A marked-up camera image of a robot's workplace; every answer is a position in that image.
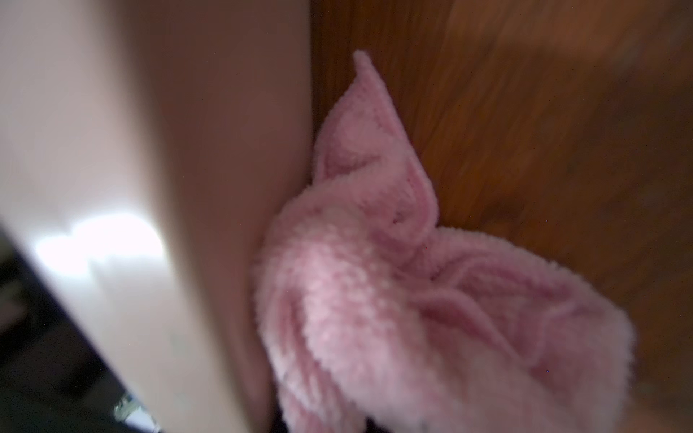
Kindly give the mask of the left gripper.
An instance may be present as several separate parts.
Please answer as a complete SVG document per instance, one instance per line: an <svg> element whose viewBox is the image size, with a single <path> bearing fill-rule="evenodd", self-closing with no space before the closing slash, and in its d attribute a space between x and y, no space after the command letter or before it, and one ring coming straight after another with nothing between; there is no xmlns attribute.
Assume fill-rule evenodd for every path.
<svg viewBox="0 0 693 433"><path fill-rule="evenodd" d="M29 263L1 238L3 432L155 432Z"/></svg>

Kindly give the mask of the pink eyeglass case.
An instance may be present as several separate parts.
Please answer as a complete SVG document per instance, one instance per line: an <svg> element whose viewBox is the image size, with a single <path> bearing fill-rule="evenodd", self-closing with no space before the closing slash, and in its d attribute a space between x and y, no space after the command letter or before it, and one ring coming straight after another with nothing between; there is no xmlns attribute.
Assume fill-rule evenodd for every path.
<svg viewBox="0 0 693 433"><path fill-rule="evenodd" d="M251 273L306 183L306 1L5 1L1 223L168 432L276 411Z"/></svg>

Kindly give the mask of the pink microfibre cloth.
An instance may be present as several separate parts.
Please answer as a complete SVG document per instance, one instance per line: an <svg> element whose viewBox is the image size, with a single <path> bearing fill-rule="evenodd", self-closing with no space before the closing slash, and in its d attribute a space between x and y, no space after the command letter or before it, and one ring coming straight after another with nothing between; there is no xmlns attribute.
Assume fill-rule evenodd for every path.
<svg viewBox="0 0 693 433"><path fill-rule="evenodd" d="M256 317L292 432L612 432L633 327L583 278L442 227L369 56L328 114L312 181L272 223Z"/></svg>

